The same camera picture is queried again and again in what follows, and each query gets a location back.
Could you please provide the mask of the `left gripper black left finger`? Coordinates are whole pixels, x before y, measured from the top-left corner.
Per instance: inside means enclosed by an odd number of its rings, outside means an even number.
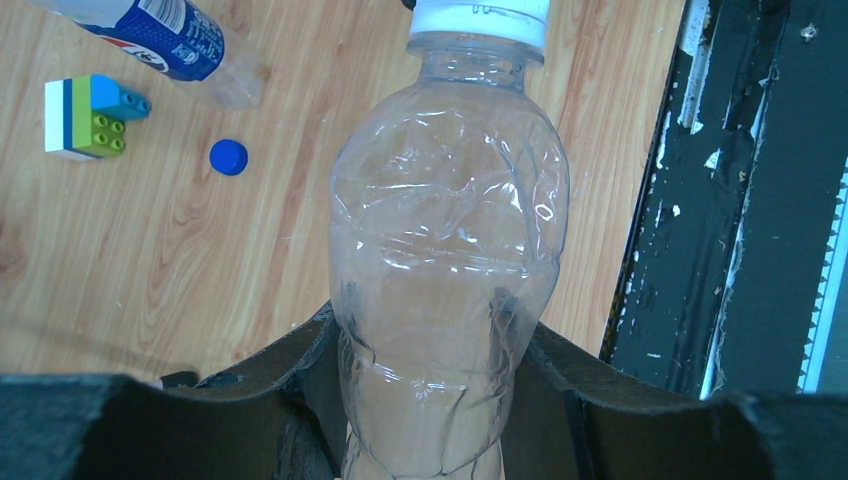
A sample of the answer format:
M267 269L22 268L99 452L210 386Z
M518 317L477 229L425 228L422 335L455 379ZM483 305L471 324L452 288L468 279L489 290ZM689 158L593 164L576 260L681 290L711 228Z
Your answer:
M330 305L194 386L5 375L5 479L333 479L347 418Z

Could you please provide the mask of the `clear bottle white cap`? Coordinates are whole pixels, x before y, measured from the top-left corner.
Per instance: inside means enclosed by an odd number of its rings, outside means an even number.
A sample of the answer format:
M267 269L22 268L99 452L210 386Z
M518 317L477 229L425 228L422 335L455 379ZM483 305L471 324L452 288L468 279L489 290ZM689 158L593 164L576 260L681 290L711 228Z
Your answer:
M413 34L416 81L330 177L346 479L496 479L514 374L559 273L569 168L525 93L539 50Z

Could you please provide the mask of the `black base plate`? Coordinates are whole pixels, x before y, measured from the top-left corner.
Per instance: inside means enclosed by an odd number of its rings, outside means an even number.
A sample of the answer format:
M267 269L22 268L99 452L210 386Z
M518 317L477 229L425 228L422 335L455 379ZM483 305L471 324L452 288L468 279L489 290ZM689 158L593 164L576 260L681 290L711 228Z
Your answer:
M800 393L844 166L846 2L689 2L601 359L700 399ZM846 390L847 261L812 394Z

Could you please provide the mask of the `clear Pepsi bottle blue label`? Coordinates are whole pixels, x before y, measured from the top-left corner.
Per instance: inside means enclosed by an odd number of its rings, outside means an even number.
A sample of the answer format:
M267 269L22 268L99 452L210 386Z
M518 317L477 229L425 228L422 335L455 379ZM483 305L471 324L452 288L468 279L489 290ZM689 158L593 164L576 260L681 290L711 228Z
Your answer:
M258 107L270 70L258 50L183 0L36 1L218 108Z

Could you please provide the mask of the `white bottle cap blue inside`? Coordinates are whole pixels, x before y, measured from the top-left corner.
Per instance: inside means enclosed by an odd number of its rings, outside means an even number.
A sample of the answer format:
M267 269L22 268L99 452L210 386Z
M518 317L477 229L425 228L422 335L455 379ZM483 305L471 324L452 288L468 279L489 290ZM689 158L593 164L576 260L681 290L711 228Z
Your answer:
M424 0L412 10L409 33L494 36L544 51L549 0Z

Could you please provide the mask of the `coloured toy brick stack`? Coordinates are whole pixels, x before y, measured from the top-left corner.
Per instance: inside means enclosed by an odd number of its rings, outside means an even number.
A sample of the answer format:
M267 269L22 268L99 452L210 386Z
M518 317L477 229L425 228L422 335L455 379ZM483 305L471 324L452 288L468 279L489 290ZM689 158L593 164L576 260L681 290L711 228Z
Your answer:
M44 84L44 151L76 161L118 157L126 124L147 118L143 94L102 74Z

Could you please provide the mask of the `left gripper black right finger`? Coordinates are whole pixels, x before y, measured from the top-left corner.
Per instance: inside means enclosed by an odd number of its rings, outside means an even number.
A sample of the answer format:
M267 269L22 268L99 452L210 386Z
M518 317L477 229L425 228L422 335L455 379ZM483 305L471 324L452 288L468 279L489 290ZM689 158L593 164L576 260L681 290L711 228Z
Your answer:
M501 437L509 479L843 479L843 395L706 401L624 374L538 325Z

